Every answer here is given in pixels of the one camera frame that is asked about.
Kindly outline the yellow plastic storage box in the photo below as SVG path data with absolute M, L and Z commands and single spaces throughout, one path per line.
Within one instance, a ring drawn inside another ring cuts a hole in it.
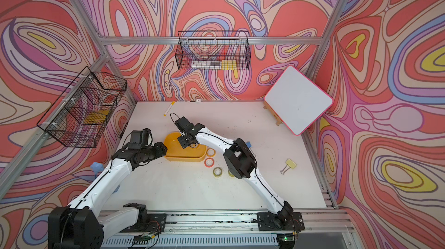
M 164 140 L 164 145 L 168 151 L 165 158 L 172 162 L 201 162 L 205 159 L 207 146 L 196 145 L 195 147 L 182 148 L 178 138 L 181 137 L 179 132 L 170 133 Z

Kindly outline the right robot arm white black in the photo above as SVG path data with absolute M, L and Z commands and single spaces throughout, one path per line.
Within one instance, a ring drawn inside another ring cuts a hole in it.
M 258 224 L 258 230 L 291 230 L 294 234 L 304 230 L 301 214 L 295 212 L 266 182 L 258 169 L 256 157 L 242 139 L 227 139 L 200 123 L 192 124 L 185 117 L 176 120 L 175 125 L 181 133 L 178 141 L 184 149 L 192 145 L 205 145 L 221 152 L 230 173 L 247 182 L 263 199 L 268 211 L 257 213 L 254 222 Z

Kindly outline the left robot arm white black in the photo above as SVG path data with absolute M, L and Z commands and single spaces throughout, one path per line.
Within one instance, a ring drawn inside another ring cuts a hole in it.
M 145 228 L 147 208 L 138 203 L 124 205 L 116 213 L 100 218 L 100 212 L 121 182 L 136 168 L 162 158 L 168 149 L 162 142 L 140 149 L 125 145 L 104 171 L 66 207 L 56 207 L 48 216 L 50 249 L 99 249 L 103 242 L 128 227 Z

